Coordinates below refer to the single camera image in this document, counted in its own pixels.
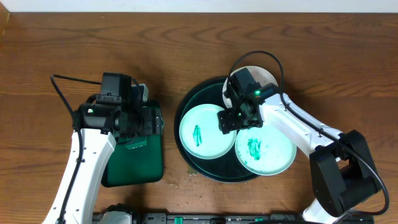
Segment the green scouring sponge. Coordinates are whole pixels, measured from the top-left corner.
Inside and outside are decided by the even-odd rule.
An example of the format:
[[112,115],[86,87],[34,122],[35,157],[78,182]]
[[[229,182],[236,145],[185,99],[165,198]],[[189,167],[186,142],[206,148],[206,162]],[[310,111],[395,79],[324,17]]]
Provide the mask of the green scouring sponge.
[[125,147],[127,149],[135,149],[138,147],[143,147],[147,145],[147,137],[146,136],[140,136],[140,137],[135,137],[135,138],[131,138],[128,139],[125,143],[124,143]]

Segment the mint plate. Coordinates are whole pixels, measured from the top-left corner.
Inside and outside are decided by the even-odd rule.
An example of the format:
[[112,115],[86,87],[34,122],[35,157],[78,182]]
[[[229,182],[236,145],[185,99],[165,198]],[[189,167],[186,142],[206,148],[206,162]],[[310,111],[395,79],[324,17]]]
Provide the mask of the mint plate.
[[223,134],[219,129],[218,112],[223,108],[202,104],[190,109],[178,128],[182,146],[199,159],[216,159],[225,155],[234,145],[236,131]]
[[240,130],[235,151],[248,171],[263,176],[279,174],[293,163],[297,146],[282,132],[269,125]]

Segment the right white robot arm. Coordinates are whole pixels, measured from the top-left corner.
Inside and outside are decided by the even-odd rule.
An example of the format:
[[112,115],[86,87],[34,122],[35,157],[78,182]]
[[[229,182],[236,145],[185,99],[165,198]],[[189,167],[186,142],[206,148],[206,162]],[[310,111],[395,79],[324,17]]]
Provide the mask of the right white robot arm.
[[306,222],[338,223],[347,215],[370,216],[371,212],[354,207],[387,192],[364,136],[356,130],[342,133],[308,114],[267,70],[248,66],[231,72],[223,100],[226,109],[218,113],[223,133],[268,124],[309,158],[315,200],[302,213]]

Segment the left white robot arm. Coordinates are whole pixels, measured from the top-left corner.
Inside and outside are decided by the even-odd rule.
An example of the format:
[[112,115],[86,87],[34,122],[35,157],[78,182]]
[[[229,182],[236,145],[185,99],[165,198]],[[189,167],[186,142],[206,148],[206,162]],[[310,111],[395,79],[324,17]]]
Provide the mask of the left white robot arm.
[[142,111],[152,121],[144,126],[145,136],[121,138],[96,128],[72,134],[70,157],[44,223],[141,223],[141,214],[122,203],[99,214],[94,207],[101,185],[144,184],[163,177],[160,105],[150,100]]

